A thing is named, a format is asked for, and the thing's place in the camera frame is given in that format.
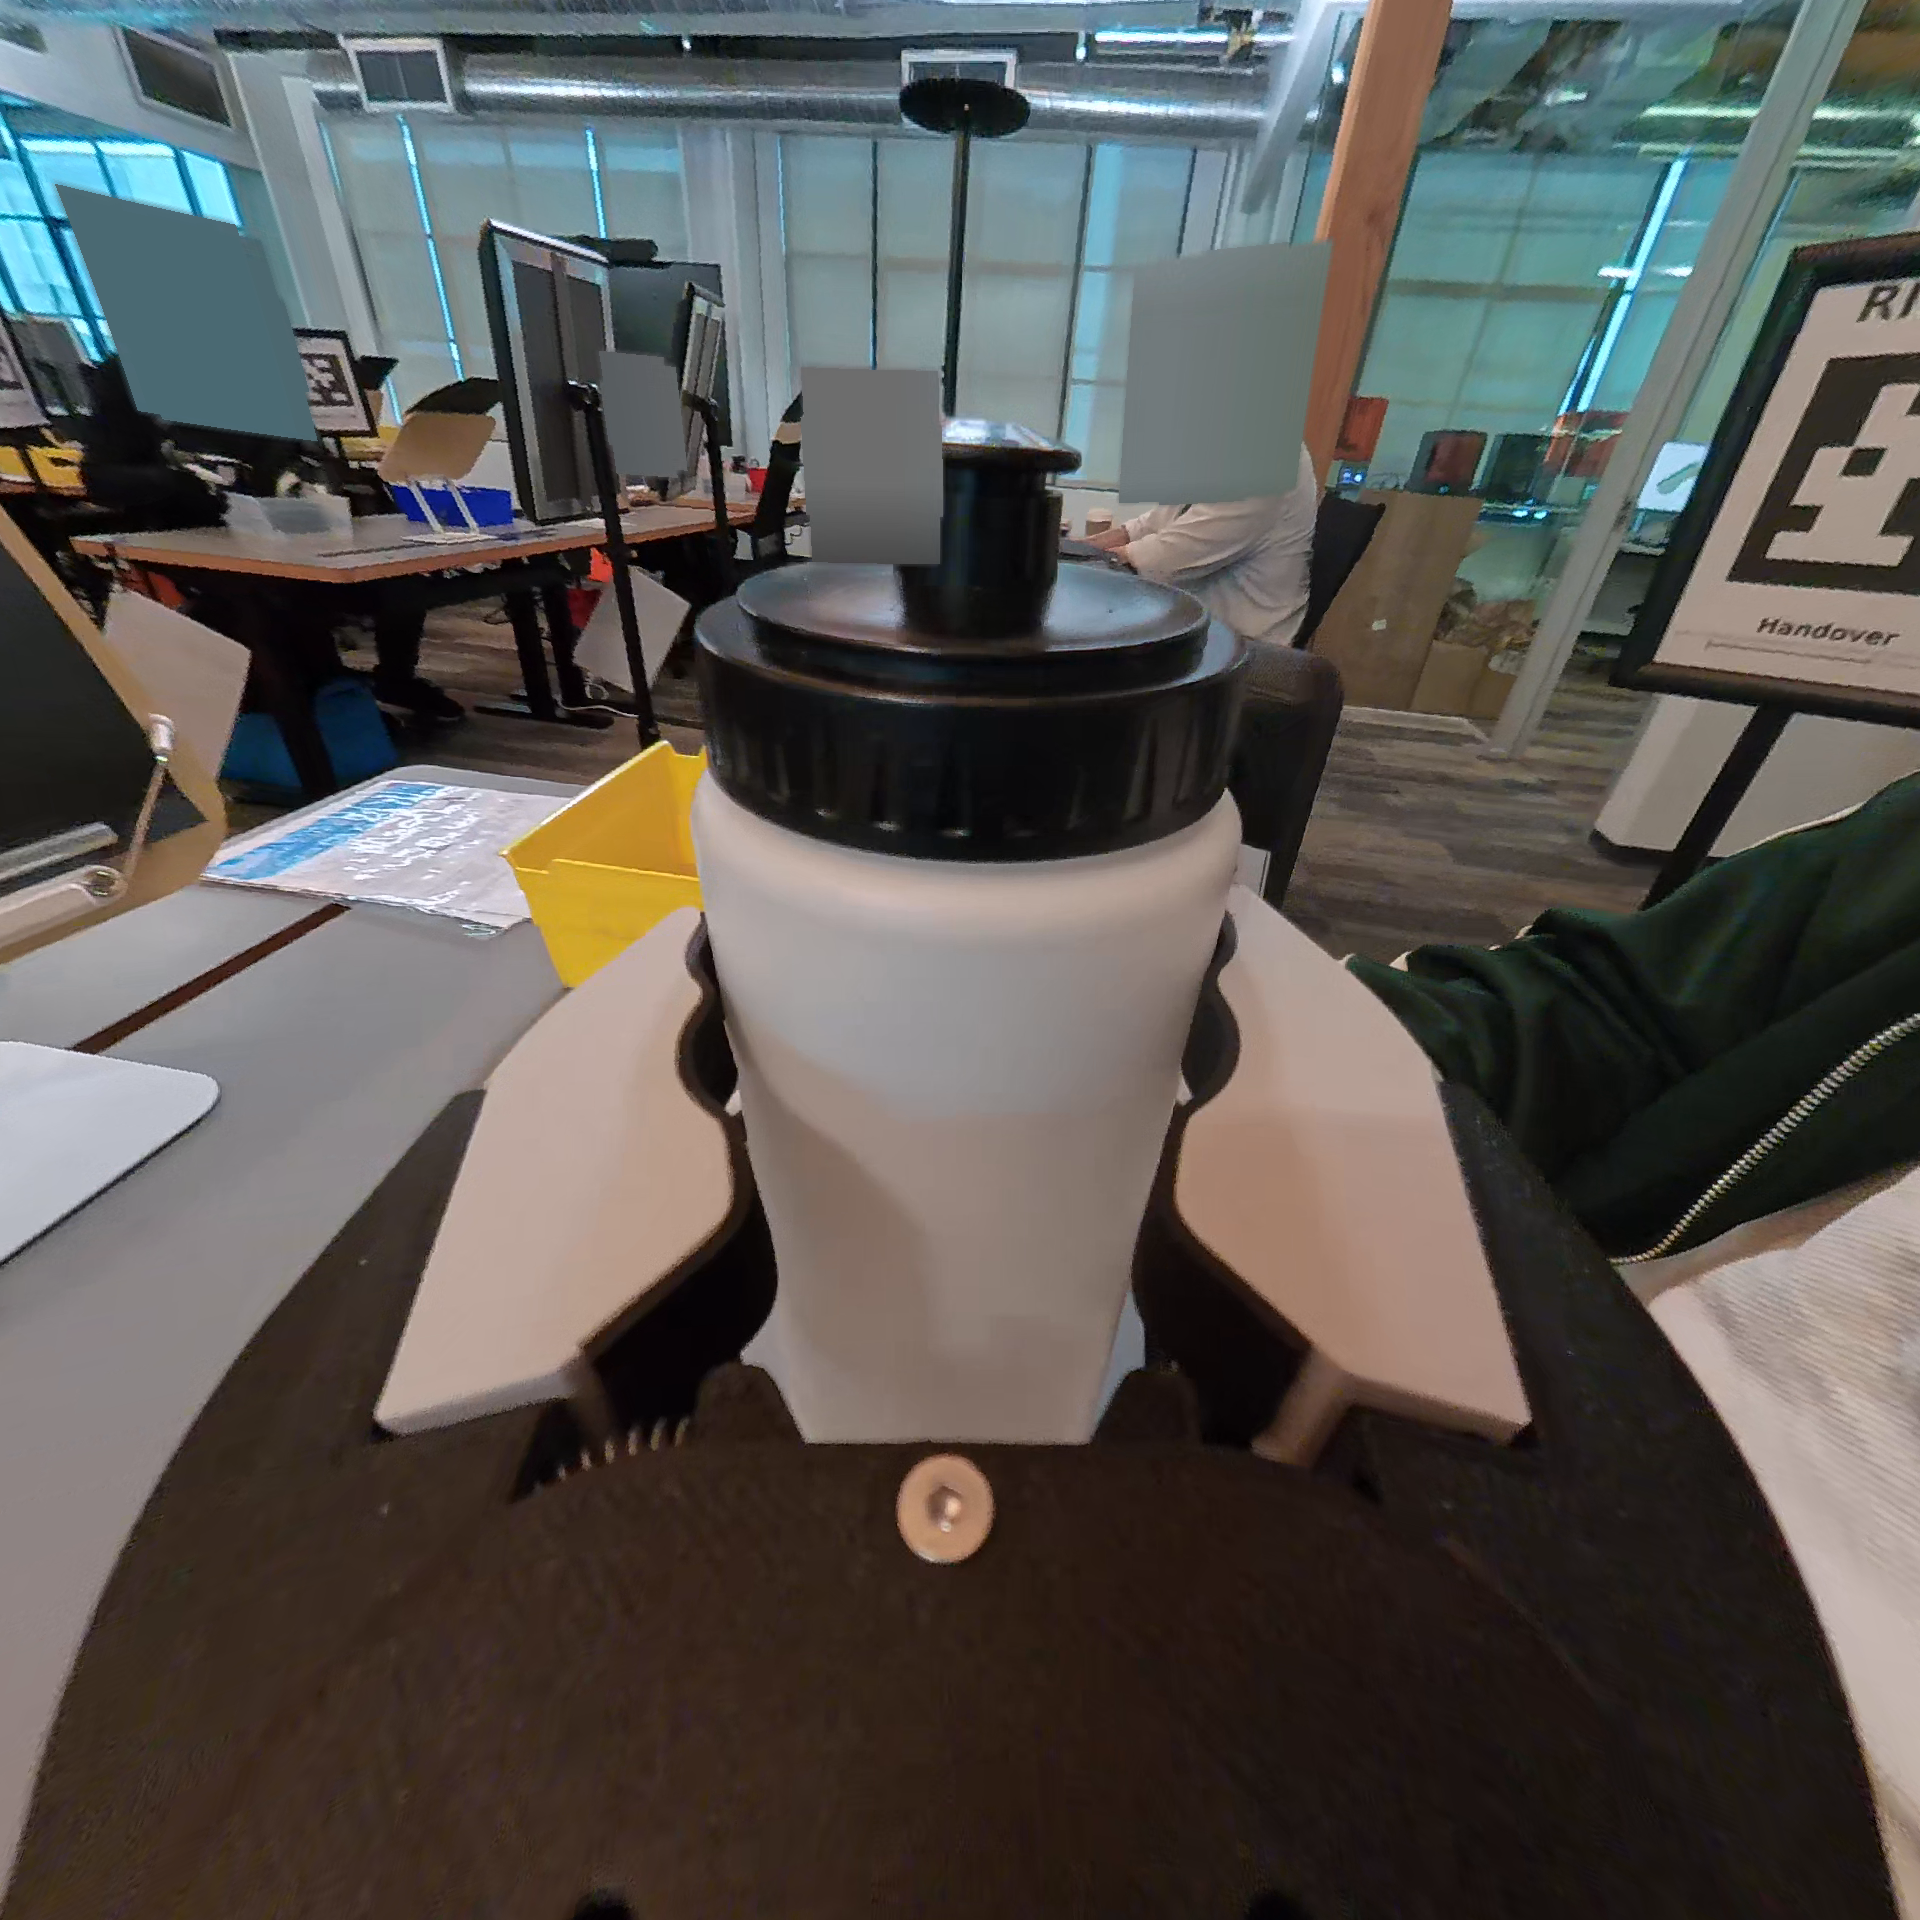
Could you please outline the cardboard sheet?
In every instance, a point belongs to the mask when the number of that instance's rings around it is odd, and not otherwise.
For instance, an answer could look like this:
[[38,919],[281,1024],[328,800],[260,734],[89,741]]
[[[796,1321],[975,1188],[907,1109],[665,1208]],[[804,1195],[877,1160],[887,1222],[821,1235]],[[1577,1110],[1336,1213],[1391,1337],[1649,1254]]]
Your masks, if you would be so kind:
[[501,382],[486,375],[461,377],[423,396],[374,465],[393,494],[406,494],[417,505],[432,544],[483,535],[460,485],[492,441],[499,399]]

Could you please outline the white garment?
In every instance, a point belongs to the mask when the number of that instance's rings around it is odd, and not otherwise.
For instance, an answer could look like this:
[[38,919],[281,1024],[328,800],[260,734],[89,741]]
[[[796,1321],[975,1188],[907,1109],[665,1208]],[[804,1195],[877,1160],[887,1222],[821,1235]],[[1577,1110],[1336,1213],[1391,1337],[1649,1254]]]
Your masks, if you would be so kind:
[[1825,1631],[1918,1913],[1918,1169],[1617,1262],[1740,1445]]

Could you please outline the silver air duct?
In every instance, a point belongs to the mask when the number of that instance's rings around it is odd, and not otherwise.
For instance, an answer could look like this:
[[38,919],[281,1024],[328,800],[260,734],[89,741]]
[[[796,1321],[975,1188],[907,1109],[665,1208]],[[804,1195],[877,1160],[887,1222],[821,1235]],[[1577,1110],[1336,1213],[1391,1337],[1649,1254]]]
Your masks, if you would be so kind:
[[452,111],[657,117],[667,121],[892,127],[924,69],[1022,91],[1031,127],[1247,137],[1289,32],[1107,27],[828,37],[797,32],[441,32]]

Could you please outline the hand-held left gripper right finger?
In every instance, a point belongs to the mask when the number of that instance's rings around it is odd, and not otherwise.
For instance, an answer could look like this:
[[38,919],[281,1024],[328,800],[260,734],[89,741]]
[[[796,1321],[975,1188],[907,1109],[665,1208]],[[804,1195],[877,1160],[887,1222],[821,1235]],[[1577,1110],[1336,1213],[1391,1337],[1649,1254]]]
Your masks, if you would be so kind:
[[1528,1425],[1438,1079],[1333,955],[1235,895],[1135,1241],[1152,1360],[1203,1435],[1315,1462],[1355,1412]]

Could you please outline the wooden post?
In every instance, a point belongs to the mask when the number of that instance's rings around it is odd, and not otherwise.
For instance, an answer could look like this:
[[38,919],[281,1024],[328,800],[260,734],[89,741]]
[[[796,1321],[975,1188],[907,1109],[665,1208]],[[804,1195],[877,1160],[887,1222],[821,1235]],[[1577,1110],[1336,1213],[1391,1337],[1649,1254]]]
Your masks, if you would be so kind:
[[1318,478],[1355,393],[1449,21],[1451,1],[1371,1],[1361,14],[1315,229],[1328,283],[1303,441]]

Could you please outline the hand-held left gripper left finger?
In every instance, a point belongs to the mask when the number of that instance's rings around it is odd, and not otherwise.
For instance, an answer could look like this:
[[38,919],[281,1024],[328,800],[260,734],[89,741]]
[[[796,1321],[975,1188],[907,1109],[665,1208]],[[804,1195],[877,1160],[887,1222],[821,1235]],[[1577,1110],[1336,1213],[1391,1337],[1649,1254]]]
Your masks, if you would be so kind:
[[734,1089],[705,925],[680,907],[493,1067],[377,1425],[565,1405],[609,1438],[689,1414],[777,1289]]

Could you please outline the yellow plastic bin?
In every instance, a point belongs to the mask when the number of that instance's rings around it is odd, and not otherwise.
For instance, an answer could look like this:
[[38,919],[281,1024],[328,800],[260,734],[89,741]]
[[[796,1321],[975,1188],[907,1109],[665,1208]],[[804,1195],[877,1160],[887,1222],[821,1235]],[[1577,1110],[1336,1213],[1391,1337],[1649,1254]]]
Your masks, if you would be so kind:
[[704,772],[705,751],[656,742],[503,847],[561,988],[701,905],[688,815]]

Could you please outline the framed marker sign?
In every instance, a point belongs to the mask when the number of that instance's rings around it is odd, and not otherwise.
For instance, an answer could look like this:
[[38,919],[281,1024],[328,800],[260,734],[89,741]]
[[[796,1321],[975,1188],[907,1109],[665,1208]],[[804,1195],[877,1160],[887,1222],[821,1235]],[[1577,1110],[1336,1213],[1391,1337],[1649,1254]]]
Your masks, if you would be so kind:
[[304,372],[307,412],[317,438],[371,438],[377,431],[374,409],[347,332],[295,326],[295,350]]
[[1613,683],[1749,720],[1640,905],[1700,873],[1795,716],[1918,725],[1918,236],[1790,253]]

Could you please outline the grey desk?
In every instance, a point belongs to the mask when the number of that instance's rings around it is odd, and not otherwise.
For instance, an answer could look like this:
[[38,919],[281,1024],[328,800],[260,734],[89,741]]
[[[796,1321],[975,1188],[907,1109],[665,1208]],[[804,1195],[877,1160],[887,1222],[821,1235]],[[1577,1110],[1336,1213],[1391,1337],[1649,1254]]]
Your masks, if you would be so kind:
[[532,924],[193,883],[5,969],[5,1037],[197,1071],[177,1140],[5,1262],[5,1857],[111,1566],[252,1334],[565,992]]

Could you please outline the black monitor with white stand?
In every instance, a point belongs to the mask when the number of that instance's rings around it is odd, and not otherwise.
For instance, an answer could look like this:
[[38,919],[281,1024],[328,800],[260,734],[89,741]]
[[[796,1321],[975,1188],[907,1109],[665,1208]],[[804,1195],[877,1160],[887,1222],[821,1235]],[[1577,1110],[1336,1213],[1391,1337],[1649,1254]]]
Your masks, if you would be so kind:
[[[35,544],[5,519],[1,957],[93,929],[203,878],[224,798],[191,700],[120,660]],[[81,1211],[220,1104],[203,1075],[77,1045],[1,1045],[1,1259]]]

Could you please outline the person's right forearm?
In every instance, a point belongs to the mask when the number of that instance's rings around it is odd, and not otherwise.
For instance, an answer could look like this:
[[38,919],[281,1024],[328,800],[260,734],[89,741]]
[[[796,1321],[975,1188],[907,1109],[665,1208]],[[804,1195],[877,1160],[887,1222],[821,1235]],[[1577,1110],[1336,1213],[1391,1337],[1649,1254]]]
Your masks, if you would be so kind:
[[1344,969],[1560,1177],[1703,1062],[1688,963],[1649,912],[1552,907],[1495,945],[1428,944]]

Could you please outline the brown cardboard box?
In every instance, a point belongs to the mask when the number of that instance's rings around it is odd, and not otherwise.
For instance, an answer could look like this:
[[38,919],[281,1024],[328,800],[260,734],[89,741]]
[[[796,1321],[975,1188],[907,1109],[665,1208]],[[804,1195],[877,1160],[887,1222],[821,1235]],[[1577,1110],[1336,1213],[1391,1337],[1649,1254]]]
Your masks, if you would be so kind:
[[1350,505],[1381,517],[1309,648],[1333,662],[1349,709],[1404,713],[1476,537],[1480,495],[1368,486]]

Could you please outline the black office monitor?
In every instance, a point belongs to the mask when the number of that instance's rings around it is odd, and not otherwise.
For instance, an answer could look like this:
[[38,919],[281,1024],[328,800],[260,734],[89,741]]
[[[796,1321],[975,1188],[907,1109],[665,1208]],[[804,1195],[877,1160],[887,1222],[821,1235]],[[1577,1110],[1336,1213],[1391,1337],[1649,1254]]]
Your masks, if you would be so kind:
[[598,379],[613,355],[607,259],[584,243],[483,222],[477,269],[519,502],[541,525],[588,513],[604,523],[632,723],[648,750],[661,732]]
[[679,357],[683,465],[693,471],[705,453],[732,445],[727,303],[696,278],[679,286],[670,348]]

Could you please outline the laminated paper sheet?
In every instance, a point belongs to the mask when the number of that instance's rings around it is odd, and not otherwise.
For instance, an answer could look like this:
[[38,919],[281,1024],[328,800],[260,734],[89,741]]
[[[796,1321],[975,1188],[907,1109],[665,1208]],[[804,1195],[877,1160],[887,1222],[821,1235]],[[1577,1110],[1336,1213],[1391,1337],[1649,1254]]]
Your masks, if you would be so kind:
[[566,803],[565,791],[381,777],[233,837],[203,879],[501,932],[529,919],[507,847]]

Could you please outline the black pole stand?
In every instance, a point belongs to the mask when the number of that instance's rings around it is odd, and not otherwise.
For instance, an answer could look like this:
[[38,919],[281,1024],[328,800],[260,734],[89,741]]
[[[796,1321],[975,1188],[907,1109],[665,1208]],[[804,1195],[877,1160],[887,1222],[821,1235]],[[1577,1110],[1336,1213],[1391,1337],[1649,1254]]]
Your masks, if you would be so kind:
[[1020,132],[1031,102],[1017,84],[1017,67],[974,61],[952,71],[913,71],[897,88],[907,125],[951,141],[948,248],[944,283],[941,412],[955,415],[957,363],[964,329],[964,273],[968,239],[972,157],[979,139]]

